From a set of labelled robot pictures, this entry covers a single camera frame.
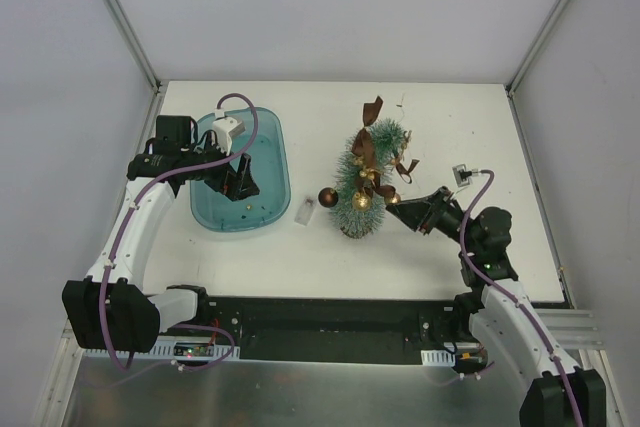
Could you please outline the teal transparent plastic bin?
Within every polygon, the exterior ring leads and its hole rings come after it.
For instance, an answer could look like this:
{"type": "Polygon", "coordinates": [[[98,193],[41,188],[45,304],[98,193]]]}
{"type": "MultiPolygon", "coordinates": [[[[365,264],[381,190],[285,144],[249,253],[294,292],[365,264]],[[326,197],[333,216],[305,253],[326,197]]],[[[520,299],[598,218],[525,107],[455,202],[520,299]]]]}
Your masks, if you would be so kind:
{"type": "Polygon", "coordinates": [[[191,213],[214,232],[240,232],[279,220],[291,189],[279,118],[258,107],[258,133],[248,151],[225,166],[225,181],[190,184],[191,213]]]}

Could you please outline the gold ball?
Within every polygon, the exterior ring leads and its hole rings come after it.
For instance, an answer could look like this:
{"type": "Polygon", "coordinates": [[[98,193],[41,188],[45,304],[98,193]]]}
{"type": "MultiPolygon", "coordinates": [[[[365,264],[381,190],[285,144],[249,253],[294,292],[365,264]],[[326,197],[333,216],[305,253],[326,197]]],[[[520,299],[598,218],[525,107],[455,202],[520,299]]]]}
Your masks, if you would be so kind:
{"type": "Polygon", "coordinates": [[[372,198],[366,192],[358,191],[352,196],[351,205],[357,212],[366,212],[372,206],[372,198]]]}

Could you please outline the gold berry sprig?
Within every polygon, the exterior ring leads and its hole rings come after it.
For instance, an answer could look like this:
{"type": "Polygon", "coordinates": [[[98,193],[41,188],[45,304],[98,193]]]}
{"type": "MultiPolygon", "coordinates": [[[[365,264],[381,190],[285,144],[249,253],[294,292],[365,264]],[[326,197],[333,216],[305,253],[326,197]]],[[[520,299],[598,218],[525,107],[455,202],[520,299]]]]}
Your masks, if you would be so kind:
{"type": "Polygon", "coordinates": [[[411,141],[411,131],[402,133],[402,141],[397,149],[392,149],[388,155],[378,158],[373,135],[367,127],[362,127],[355,135],[351,144],[352,164],[360,168],[360,176],[374,180],[376,174],[382,176],[394,170],[406,183],[413,182],[412,173],[419,164],[419,160],[412,159],[410,164],[404,164],[405,152],[411,141]]]}

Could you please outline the brown matte ball ornament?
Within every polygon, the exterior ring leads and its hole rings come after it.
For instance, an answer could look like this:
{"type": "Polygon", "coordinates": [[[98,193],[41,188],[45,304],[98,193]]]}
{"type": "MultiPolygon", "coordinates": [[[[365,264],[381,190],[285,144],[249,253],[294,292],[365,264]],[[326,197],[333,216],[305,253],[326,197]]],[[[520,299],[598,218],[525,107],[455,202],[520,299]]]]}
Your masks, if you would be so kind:
{"type": "Polygon", "coordinates": [[[332,187],[325,187],[318,193],[318,203],[324,208],[333,208],[338,201],[338,192],[332,187]]]}

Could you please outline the brown ribbon bow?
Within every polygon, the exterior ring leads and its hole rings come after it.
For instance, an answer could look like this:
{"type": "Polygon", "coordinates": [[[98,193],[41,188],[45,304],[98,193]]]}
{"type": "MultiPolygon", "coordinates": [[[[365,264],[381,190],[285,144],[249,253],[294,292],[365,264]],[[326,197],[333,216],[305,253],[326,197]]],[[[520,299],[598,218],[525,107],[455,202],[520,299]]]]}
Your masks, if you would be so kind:
{"type": "Polygon", "coordinates": [[[419,165],[418,159],[412,158],[405,163],[405,152],[411,142],[411,131],[401,129],[401,140],[398,145],[391,143],[389,153],[382,156],[378,153],[373,128],[379,120],[384,101],[377,96],[371,102],[365,102],[362,110],[362,127],[355,134],[350,152],[352,164],[358,168],[355,174],[355,194],[353,200],[367,198],[373,201],[375,196],[381,197],[386,205],[398,204],[401,200],[396,188],[384,181],[388,171],[395,171],[406,184],[413,182],[413,171],[419,165]]]}

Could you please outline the gold glitter ball ornament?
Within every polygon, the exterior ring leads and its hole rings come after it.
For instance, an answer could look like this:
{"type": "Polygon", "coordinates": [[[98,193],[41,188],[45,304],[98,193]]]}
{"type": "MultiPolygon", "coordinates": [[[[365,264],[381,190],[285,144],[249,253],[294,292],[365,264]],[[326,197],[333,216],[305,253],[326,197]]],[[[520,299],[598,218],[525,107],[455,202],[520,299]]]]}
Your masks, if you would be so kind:
{"type": "Polygon", "coordinates": [[[395,205],[395,204],[398,204],[400,201],[401,201],[401,197],[398,193],[394,193],[392,196],[386,199],[386,203],[388,205],[395,205]]]}

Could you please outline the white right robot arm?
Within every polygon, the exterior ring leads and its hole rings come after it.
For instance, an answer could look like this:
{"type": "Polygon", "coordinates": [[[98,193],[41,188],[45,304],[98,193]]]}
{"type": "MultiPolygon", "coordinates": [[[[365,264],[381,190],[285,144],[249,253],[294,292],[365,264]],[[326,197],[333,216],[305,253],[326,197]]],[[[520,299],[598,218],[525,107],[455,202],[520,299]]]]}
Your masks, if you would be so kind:
{"type": "Polygon", "coordinates": [[[386,209],[414,232],[437,230],[460,246],[461,274],[469,292],[454,300],[452,334],[478,341],[488,361],[508,380],[520,403],[522,426],[604,426],[606,385],[582,368],[535,312],[511,265],[511,214],[486,207],[472,216],[447,188],[386,209]]]}

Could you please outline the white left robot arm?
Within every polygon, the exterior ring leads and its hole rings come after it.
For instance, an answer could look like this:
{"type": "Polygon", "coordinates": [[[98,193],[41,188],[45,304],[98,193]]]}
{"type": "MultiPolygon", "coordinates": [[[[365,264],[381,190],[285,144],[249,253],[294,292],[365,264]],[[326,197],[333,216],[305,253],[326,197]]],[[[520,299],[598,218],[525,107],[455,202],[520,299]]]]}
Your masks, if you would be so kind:
{"type": "Polygon", "coordinates": [[[157,117],[154,136],[128,165],[125,198],[106,245],[86,276],[62,291],[80,347],[147,353],[176,325],[191,336],[209,329],[205,288],[177,285],[147,296],[142,283],[160,224],[183,185],[202,181],[231,201],[258,195],[250,155],[232,150],[244,131],[240,118],[226,114],[207,128],[189,116],[157,117]]]}

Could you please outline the right controller board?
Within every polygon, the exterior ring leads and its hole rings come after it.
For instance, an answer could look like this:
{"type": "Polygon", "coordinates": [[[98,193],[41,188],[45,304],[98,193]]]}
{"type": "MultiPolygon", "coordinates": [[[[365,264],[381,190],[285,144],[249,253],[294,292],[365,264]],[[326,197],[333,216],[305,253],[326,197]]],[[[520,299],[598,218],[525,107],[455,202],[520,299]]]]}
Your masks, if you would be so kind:
{"type": "Polygon", "coordinates": [[[453,368],[463,362],[478,365],[486,365],[488,363],[486,355],[481,351],[468,350],[463,350],[461,352],[447,349],[421,350],[420,358],[422,365],[428,367],[453,368]]]}

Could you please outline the controller board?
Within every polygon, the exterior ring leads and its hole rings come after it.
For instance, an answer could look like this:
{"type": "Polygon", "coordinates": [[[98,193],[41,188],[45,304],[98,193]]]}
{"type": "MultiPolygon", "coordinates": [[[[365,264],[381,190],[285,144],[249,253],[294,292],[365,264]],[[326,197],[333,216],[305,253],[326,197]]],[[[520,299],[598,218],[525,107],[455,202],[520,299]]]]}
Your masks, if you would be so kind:
{"type": "Polygon", "coordinates": [[[240,359],[240,348],[229,345],[209,345],[206,342],[158,341],[151,355],[174,358],[179,361],[214,361],[218,359],[240,359]]]}
{"type": "Polygon", "coordinates": [[[468,350],[463,350],[461,352],[447,349],[421,350],[420,358],[422,365],[428,367],[453,368],[463,362],[478,365],[486,365],[488,363],[486,355],[481,351],[468,350]]]}

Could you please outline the left controller board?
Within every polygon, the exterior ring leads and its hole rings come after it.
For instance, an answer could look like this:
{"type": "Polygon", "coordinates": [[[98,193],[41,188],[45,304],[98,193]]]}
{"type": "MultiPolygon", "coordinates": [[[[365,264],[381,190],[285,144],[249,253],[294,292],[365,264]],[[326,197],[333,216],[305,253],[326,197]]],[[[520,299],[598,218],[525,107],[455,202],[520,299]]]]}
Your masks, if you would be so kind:
{"type": "Polygon", "coordinates": [[[218,359],[240,359],[240,348],[229,345],[209,345],[206,342],[158,341],[151,355],[174,358],[179,361],[214,361],[218,359]]]}

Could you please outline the left aluminium corner post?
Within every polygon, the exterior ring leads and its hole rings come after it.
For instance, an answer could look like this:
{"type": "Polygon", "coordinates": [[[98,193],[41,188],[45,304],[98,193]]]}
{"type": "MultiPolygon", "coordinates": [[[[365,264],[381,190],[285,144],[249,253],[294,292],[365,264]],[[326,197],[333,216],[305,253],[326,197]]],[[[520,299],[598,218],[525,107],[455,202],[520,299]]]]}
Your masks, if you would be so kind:
{"type": "Polygon", "coordinates": [[[132,54],[139,70],[154,93],[160,90],[162,82],[146,54],[138,35],[131,24],[120,0],[103,0],[111,19],[132,54]]]}

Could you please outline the aluminium corner post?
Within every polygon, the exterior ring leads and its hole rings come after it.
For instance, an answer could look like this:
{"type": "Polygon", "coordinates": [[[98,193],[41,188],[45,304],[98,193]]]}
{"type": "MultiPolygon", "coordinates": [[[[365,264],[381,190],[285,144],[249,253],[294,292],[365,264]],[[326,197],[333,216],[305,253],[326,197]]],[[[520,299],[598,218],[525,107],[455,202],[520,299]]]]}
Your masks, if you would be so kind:
{"type": "Polygon", "coordinates": [[[550,11],[546,15],[540,28],[538,29],[533,41],[527,48],[525,55],[521,62],[518,64],[514,74],[510,80],[505,84],[506,94],[509,98],[512,98],[519,86],[524,81],[525,76],[532,68],[536,58],[542,51],[543,47],[549,40],[556,25],[560,22],[564,12],[569,7],[573,0],[555,0],[550,11]]]}
{"type": "Polygon", "coordinates": [[[103,0],[111,19],[132,54],[139,70],[154,93],[160,90],[162,82],[146,54],[138,35],[131,24],[120,0],[103,0]]]}

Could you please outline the right aluminium corner post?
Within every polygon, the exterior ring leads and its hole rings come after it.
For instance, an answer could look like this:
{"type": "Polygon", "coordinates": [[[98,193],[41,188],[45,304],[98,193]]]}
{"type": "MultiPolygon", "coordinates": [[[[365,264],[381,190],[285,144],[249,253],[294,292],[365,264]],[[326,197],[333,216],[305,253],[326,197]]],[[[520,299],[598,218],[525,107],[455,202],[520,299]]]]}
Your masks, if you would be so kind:
{"type": "Polygon", "coordinates": [[[521,62],[518,64],[514,74],[510,80],[505,84],[506,94],[509,98],[512,98],[519,86],[524,81],[525,76],[532,68],[536,58],[542,51],[543,47],[549,40],[556,25],[560,22],[564,12],[569,7],[573,0],[555,0],[550,11],[546,15],[540,28],[538,29],[533,41],[527,48],[525,55],[521,62]]]}

